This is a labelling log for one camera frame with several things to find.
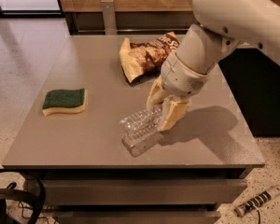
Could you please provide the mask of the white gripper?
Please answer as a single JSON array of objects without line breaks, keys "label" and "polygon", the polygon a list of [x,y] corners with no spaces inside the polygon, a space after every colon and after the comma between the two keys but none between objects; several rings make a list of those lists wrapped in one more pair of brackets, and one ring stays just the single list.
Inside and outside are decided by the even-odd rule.
[{"label": "white gripper", "polygon": [[147,98],[147,109],[162,105],[159,131],[171,130],[189,109],[189,98],[201,91],[209,76],[186,67],[172,51],[154,80]]}]

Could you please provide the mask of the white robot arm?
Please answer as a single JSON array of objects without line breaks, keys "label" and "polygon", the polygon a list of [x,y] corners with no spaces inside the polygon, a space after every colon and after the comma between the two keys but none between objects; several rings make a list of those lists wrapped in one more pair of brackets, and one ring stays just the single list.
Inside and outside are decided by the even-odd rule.
[{"label": "white robot arm", "polygon": [[280,66],[280,6],[271,0],[192,0],[197,22],[161,66],[147,107],[162,105],[157,130],[182,119],[214,66],[246,42]]}]

